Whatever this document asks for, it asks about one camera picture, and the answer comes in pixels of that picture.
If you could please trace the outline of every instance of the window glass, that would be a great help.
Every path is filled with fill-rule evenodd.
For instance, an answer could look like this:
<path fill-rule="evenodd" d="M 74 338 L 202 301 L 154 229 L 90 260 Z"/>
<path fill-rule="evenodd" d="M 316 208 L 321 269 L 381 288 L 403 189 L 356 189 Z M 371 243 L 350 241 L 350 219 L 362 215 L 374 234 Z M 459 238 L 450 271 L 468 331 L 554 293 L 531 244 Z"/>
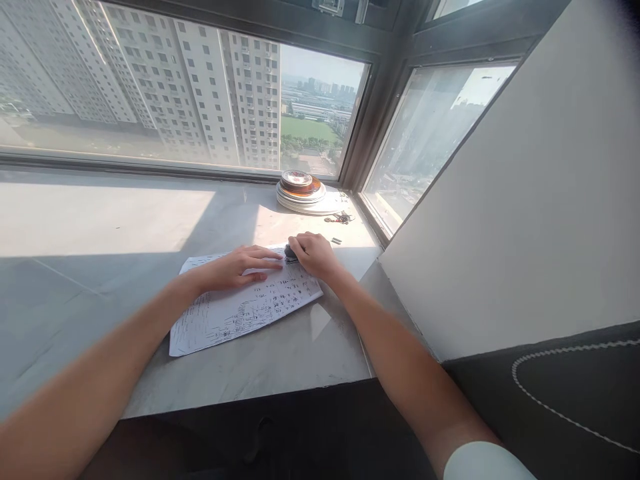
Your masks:
<path fill-rule="evenodd" d="M 4 153 L 340 172 L 366 64 L 99 1 L 44 1 L 34 11 L 6 0 L 2 14 Z M 87 41 L 74 43 L 78 35 Z M 210 115 L 219 128 L 207 141 L 185 140 L 202 139 Z M 257 134 L 273 142 L 266 156 L 246 150 L 241 125 L 278 116 Z"/>
<path fill-rule="evenodd" d="M 435 10 L 434 19 L 444 17 L 450 13 L 462 10 L 474 3 L 480 3 L 482 0 L 440 0 L 438 8 Z"/>
<path fill-rule="evenodd" d="M 363 190 L 389 235 L 514 68 L 502 63 L 414 70 Z"/>

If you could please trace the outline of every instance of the sheet of paper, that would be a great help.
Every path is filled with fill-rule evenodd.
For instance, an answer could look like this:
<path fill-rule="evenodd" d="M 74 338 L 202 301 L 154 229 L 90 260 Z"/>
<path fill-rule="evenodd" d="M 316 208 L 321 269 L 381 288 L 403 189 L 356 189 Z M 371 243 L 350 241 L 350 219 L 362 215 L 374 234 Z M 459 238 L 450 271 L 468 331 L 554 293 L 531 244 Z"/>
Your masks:
<path fill-rule="evenodd" d="M 269 248 L 284 256 L 285 244 Z M 224 255 L 190 257 L 180 273 Z M 279 262 L 280 271 L 247 270 L 266 271 L 264 282 L 200 296 L 172 326 L 169 355 L 181 357 L 246 335 L 322 296 L 318 280 L 299 263 Z"/>

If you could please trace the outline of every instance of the green field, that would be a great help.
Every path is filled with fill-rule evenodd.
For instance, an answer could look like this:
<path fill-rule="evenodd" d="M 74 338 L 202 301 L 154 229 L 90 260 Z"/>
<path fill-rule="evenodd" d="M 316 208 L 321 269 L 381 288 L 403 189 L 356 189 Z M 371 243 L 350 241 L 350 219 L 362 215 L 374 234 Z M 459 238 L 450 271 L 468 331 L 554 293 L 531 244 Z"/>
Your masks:
<path fill-rule="evenodd" d="M 300 138 L 315 137 L 330 142 L 339 140 L 338 136 L 331 130 L 331 127 L 323 122 L 282 117 L 281 125 L 280 133 L 282 135 L 292 135 Z"/>

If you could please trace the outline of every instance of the white sleeve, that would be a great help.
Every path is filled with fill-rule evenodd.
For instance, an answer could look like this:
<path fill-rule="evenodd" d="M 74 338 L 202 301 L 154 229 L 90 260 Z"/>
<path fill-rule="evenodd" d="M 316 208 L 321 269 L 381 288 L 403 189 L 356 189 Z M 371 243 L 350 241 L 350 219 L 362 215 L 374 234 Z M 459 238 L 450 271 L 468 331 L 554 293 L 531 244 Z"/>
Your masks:
<path fill-rule="evenodd" d="M 508 450 L 494 443 L 466 443 L 453 452 L 445 466 L 444 480 L 535 480 Z"/>

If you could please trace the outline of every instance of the stitching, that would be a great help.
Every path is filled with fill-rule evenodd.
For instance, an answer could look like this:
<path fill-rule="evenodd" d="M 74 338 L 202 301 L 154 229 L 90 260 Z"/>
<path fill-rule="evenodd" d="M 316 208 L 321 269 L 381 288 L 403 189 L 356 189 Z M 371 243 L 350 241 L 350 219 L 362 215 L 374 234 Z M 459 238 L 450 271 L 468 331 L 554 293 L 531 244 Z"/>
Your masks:
<path fill-rule="evenodd" d="M 630 451 L 632 453 L 636 453 L 638 455 L 640 455 L 640 450 L 636 450 L 634 448 L 628 447 L 626 445 L 623 445 L 622 443 L 610 439 L 608 437 L 606 437 L 605 435 L 602 435 L 601 433 L 598 433 L 594 430 L 591 430 L 588 427 L 585 427 L 584 425 L 581 425 L 580 423 L 568 418 L 567 416 L 563 415 L 562 413 L 554 410 L 553 408 L 551 408 L 550 406 L 542 403 L 540 400 L 538 400 L 536 397 L 534 397 L 532 394 L 530 394 L 528 392 L 528 390 L 526 388 L 524 388 L 522 386 L 522 384 L 520 384 L 520 380 L 518 380 L 518 367 L 520 365 L 522 365 L 524 362 L 531 360 L 533 358 L 537 358 L 537 357 L 544 357 L 546 355 L 557 355 L 560 353 L 568 353 L 568 352 L 574 352 L 574 351 L 584 351 L 584 350 L 598 350 L 598 349 L 607 349 L 607 348 L 615 348 L 615 347 L 636 347 L 640 345 L 640 339 L 637 340 L 621 340 L 621 341 L 615 341 L 615 342 L 606 342 L 606 343 L 594 343 L 591 345 L 580 345 L 578 347 L 564 347 L 564 348 L 558 348 L 558 349 L 552 349 L 552 350 L 544 350 L 544 351 L 540 351 L 537 353 L 530 353 L 528 355 L 523 355 L 522 357 L 518 358 L 518 360 L 514 361 L 512 366 L 511 366 L 511 376 L 513 377 L 513 381 L 515 382 L 515 384 L 520 388 L 520 390 L 522 390 L 531 400 L 533 400 L 534 402 L 536 402 L 538 405 L 540 405 L 541 407 L 546 408 L 547 410 L 549 410 L 550 412 L 556 414 L 558 417 L 568 421 L 570 424 L 575 425 L 578 428 L 581 428 L 582 430 L 589 432 L 592 435 L 595 435 L 596 437 L 611 443 L 612 445 L 615 445 L 617 447 L 620 447 L 624 450 Z"/>

